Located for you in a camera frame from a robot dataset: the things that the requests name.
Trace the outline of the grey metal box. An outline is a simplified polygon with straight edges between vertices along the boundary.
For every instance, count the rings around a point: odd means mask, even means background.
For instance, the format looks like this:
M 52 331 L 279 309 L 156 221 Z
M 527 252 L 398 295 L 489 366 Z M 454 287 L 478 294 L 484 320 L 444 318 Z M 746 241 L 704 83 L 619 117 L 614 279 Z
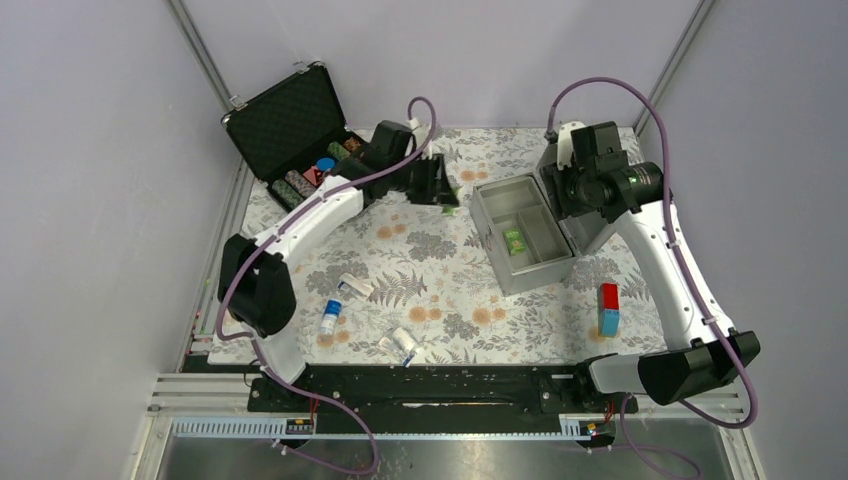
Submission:
M 470 215 L 505 295 L 568 278 L 614 233 L 597 212 L 565 218 L 556 211 L 554 184 L 543 169 L 557 167 L 557 154 L 558 146 L 549 145 L 532 171 L 472 190 Z

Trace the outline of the red blue box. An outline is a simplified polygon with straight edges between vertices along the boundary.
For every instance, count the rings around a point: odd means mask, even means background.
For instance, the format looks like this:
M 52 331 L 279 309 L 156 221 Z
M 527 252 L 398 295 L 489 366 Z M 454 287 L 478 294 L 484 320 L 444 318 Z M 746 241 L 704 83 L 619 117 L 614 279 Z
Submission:
M 620 297 L 619 288 L 614 283 L 602 283 L 598 288 L 598 334 L 613 338 L 619 332 Z

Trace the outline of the clear syringe packet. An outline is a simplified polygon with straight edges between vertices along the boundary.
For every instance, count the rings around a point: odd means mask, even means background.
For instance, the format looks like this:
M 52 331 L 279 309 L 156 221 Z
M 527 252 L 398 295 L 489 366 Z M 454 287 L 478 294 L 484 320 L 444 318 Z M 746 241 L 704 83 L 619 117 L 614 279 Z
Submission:
M 408 368 L 416 356 L 423 352 L 423 347 L 412 342 L 398 342 L 395 338 L 384 336 L 377 342 L 377 347 L 392 356 L 404 368 Z

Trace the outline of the white bandage roll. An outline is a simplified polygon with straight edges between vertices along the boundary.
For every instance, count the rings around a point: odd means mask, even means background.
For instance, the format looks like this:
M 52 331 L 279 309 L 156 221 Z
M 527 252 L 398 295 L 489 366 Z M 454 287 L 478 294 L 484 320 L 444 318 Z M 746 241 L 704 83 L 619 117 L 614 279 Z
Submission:
M 398 347 L 404 352 L 405 355 L 415 356 L 418 353 L 420 345 L 412 336 L 412 334 L 405 328 L 395 328 L 391 333 L 391 337 L 396 342 Z

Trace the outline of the grey plastic tray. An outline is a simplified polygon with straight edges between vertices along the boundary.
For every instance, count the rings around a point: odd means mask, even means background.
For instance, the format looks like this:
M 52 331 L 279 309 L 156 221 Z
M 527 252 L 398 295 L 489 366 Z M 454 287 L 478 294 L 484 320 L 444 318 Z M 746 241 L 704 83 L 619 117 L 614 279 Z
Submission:
M 574 257 L 533 176 L 480 185 L 472 200 L 481 244 L 494 256 L 494 265 L 517 274 Z M 502 232 L 514 227 L 521 230 L 527 250 L 510 256 Z

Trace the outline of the floral table mat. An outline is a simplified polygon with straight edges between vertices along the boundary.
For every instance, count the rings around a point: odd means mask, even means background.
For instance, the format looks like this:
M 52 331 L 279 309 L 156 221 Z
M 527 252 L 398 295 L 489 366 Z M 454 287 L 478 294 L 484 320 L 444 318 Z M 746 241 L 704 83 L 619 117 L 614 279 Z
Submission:
M 618 236 L 577 261 L 568 278 L 502 293 L 468 205 L 475 186 L 532 171 L 546 143 L 539 129 L 448 129 L 446 158 L 462 206 L 453 216 L 390 193 L 348 220 L 292 273 L 297 310 L 287 333 L 312 364 L 386 364 L 377 342 L 403 327 L 417 363 L 560 364 L 601 354 L 665 348 L 662 323 L 639 266 Z M 337 288 L 349 273 L 374 287 L 367 300 Z M 598 334 L 598 288 L 619 288 L 619 332 Z M 342 303 L 332 336 L 318 334 L 329 299 Z

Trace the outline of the white blue-label bottle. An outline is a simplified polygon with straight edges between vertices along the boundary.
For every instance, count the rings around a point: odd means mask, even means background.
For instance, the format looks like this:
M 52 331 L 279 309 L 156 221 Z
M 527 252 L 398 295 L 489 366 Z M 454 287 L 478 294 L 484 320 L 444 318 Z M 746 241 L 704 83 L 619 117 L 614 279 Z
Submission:
M 332 336 L 335 332 L 342 311 L 342 303 L 337 299 L 329 299 L 322 313 L 318 334 Z

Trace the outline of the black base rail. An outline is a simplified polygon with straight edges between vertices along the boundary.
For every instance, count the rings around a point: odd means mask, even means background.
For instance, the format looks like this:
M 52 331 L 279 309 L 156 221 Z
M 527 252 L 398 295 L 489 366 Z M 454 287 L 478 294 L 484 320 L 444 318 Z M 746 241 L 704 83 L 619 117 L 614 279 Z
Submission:
M 321 395 L 312 402 L 263 374 L 253 380 L 251 413 L 303 414 L 320 434 L 361 428 L 336 400 L 376 434 L 557 434 L 562 421 L 611 424 L 620 408 L 635 413 L 623 394 L 589 390 L 573 366 L 309 365 L 295 388 Z

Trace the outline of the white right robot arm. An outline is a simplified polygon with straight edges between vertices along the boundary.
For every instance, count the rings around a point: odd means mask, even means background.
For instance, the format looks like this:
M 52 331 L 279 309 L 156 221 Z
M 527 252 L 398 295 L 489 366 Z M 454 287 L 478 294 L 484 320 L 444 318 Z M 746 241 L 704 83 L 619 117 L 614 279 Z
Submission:
M 537 165 L 548 204 L 577 255 L 618 234 L 635 258 L 662 323 L 662 352 L 583 361 L 575 402 L 597 412 L 613 394 L 645 394 L 668 405 L 731 384 L 761 350 L 718 305 L 685 241 L 663 172 L 633 164 L 613 122 L 570 122 L 546 136 Z

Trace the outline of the black poker chip case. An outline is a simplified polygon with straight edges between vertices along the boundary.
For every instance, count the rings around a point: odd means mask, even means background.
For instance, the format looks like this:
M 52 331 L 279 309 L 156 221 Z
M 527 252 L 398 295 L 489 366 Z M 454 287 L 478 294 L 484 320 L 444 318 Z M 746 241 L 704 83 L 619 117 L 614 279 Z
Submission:
M 341 169 L 355 179 L 393 163 L 349 129 L 329 71 L 318 61 L 231 110 L 221 124 L 254 176 L 287 212 L 310 194 L 289 183 L 286 175 L 295 171 L 311 188 L 318 187 L 318 161 L 342 159 L 329 150 L 333 143 L 357 161 L 356 167 Z

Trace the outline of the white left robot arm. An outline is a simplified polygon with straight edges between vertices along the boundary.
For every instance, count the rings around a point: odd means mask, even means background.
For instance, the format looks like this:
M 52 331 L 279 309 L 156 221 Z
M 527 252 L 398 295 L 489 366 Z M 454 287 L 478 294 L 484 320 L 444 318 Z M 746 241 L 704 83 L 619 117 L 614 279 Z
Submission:
M 390 191 L 412 203 L 437 202 L 445 178 L 431 147 L 437 135 L 435 123 L 422 128 L 415 118 L 379 124 L 369 144 L 336 161 L 317 190 L 281 221 L 252 238 L 236 234 L 226 241 L 215 335 L 252 344 L 261 370 L 275 380 L 272 398 L 285 410 L 304 407 L 311 388 L 300 377 L 306 362 L 297 341 L 286 331 L 297 310 L 294 268 Z

